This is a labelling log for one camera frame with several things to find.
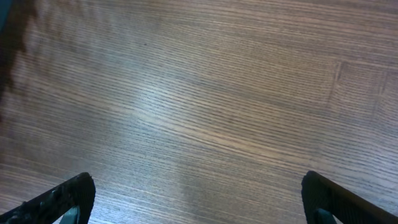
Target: wood grain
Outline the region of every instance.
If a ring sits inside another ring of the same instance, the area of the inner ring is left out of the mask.
[[[305,223],[315,170],[398,215],[397,21],[392,0],[17,3],[0,212],[89,172],[91,223]]]

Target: dark teal object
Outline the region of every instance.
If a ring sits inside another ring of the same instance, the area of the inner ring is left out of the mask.
[[[0,31],[6,23],[8,11],[10,10],[12,0],[0,0]]]

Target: glossy wood surface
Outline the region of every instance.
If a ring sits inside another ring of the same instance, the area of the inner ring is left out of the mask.
[[[80,172],[91,223],[305,223],[315,170],[398,215],[393,0],[26,0],[0,212]]]

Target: wooden floor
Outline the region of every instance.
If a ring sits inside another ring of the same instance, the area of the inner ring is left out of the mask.
[[[395,0],[26,0],[0,44],[0,212],[89,172],[91,223],[305,223],[315,170],[398,215]]]

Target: wooden surface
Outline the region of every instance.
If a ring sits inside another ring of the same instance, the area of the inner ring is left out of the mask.
[[[393,0],[19,3],[0,212],[87,171],[92,223],[305,223],[315,170],[398,215],[397,21]]]

